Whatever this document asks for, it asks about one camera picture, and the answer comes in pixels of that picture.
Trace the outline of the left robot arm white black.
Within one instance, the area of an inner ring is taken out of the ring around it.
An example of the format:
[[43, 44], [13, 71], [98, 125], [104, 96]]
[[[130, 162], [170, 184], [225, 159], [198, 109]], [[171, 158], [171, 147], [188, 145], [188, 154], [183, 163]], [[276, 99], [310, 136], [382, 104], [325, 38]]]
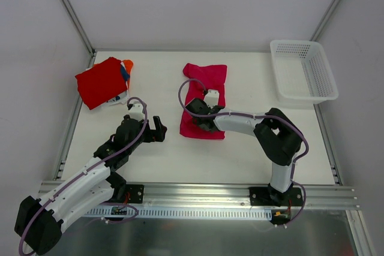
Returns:
[[14, 230], [20, 236], [19, 254], [43, 255], [86, 212], [101, 203], [124, 203], [127, 183], [118, 174], [133, 151], [142, 143], [162, 142], [167, 128], [159, 116], [154, 129], [145, 119], [124, 116], [120, 126], [72, 177], [41, 197], [26, 197], [19, 206]]

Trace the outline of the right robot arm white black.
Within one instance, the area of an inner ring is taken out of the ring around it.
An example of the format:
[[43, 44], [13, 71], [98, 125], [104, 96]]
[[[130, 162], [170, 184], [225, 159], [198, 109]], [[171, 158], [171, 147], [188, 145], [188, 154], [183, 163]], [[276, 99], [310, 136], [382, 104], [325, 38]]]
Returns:
[[260, 201], [285, 206], [293, 187], [293, 163], [303, 142], [302, 134], [279, 109], [265, 114], [237, 112], [223, 106], [210, 107], [195, 98], [185, 107], [196, 126], [208, 132], [237, 132], [255, 137], [267, 158], [272, 161], [272, 174]]

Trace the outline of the folded white t-shirt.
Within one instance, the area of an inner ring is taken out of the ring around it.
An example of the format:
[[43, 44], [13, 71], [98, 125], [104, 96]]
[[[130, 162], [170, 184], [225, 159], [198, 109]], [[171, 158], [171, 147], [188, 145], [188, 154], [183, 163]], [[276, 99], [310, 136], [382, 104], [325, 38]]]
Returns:
[[110, 100], [106, 101], [103, 103], [101, 106], [102, 107], [108, 107], [108, 106], [113, 106], [115, 104], [126, 104], [128, 99], [129, 99], [129, 91], [123, 91], [122, 93], [118, 94], [117, 96], [111, 98]]

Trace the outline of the folded red t-shirt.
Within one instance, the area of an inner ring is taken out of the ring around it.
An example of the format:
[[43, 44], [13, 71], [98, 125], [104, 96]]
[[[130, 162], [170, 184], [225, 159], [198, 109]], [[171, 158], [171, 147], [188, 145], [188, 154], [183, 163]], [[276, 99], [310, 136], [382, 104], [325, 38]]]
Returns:
[[122, 60], [109, 57], [75, 76], [77, 91], [88, 109], [93, 110], [127, 89]]

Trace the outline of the folded orange t-shirt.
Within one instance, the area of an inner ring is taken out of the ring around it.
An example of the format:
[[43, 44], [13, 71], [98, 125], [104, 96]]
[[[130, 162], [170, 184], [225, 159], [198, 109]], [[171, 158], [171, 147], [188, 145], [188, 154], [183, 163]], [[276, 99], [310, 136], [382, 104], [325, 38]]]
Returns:
[[130, 79], [131, 79], [131, 70], [134, 67], [134, 63], [130, 59], [125, 59], [125, 60], [123, 60], [121, 62], [121, 64], [123, 66], [122, 75], [123, 75], [123, 78], [124, 78], [124, 80], [126, 82], [127, 89], [129, 89], [129, 87], [130, 87]]

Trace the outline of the white perforated plastic basket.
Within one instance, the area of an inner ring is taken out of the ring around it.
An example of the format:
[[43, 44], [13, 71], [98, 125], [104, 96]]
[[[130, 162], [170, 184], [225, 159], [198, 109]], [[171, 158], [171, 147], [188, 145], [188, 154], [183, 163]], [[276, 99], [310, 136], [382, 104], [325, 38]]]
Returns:
[[323, 46], [315, 41], [270, 42], [277, 98], [288, 107], [310, 107], [339, 96]]

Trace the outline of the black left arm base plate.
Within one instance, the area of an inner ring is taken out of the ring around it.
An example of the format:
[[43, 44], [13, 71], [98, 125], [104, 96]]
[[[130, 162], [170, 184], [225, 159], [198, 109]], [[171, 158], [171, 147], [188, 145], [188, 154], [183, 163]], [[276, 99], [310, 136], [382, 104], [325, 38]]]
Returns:
[[142, 204], [145, 186], [141, 184], [126, 184], [119, 201], [124, 204]]

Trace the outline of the aluminium mounting rail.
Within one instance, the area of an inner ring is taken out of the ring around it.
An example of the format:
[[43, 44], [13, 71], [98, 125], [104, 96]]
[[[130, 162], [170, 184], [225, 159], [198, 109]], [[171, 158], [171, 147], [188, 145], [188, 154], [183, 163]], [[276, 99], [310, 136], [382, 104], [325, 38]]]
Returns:
[[[142, 206], [257, 208], [252, 206], [249, 187], [256, 184], [139, 183], [145, 186]], [[308, 185], [302, 190], [304, 207], [314, 210], [360, 210], [355, 190], [340, 185]]]

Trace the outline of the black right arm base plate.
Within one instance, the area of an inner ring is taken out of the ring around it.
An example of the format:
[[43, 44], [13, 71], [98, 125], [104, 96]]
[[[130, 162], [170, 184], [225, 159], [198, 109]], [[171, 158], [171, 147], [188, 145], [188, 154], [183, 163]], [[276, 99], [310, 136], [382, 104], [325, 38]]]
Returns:
[[294, 186], [290, 186], [286, 192], [279, 192], [269, 185], [249, 187], [248, 190], [252, 206], [300, 207], [304, 203], [302, 190]]

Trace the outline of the left aluminium frame post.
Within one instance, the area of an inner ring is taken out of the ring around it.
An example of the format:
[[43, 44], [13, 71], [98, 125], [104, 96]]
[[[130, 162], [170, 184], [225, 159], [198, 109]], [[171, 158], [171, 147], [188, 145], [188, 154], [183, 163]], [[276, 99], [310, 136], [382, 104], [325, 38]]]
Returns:
[[67, 13], [71, 23], [73, 24], [77, 34], [80, 37], [80, 40], [82, 41], [83, 45], [85, 46], [86, 51], [93, 56], [95, 53], [95, 49], [93, 45], [91, 44], [91, 41], [86, 33], [86, 31], [83, 28], [83, 25], [75, 12], [75, 9], [71, 3], [70, 0], [60, 0], [65, 12]]

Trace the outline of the aluminium frame post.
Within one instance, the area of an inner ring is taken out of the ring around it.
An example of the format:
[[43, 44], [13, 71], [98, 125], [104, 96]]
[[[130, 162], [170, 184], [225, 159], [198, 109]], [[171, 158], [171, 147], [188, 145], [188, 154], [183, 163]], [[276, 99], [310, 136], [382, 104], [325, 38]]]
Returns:
[[75, 12], [75, 9], [71, 3], [70, 0], [60, 0], [65, 12], [67, 13], [71, 23], [73, 24], [77, 34], [80, 37], [80, 40], [82, 41], [83, 45], [85, 46], [86, 51], [93, 56], [95, 53], [95, 49], [93, 45], [91, 44], [91, 41], [86, 33], [86, 31], [83, 28], [83, 25]]
[[310, 41], [319, 41], [322, 34], [324, 33], [328, 23], [331, 21], [333, 15], [335, 14], [338, 6], [340, 5], [340, 3], [342, 2], [342, 0], [332, 0], [330, 2], [330, 4], [328, 5], [325, 13], [323, 14], [320, 22], [318, 23], [318, 25], [316, 26], [311, 38], [310, 38]]

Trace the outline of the right aluminium frame post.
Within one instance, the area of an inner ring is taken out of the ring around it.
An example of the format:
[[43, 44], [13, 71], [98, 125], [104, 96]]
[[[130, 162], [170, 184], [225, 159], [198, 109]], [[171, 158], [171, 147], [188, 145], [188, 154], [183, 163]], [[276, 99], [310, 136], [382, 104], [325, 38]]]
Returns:
[[328, 23], [331, 21], [333, 15], [335, 14], [338, 6], [340, 5], [340, 3], [342, 2], [342, 0], [332, 0], [330, 2], [330, 4], [328, 5], [325, 13], [323, 14], [320, 22], [318, 23], [318, 25], [316, 26], [311, 38], [310, 38], [310, 41], [319, 41], [322, 34], [324, 33]]

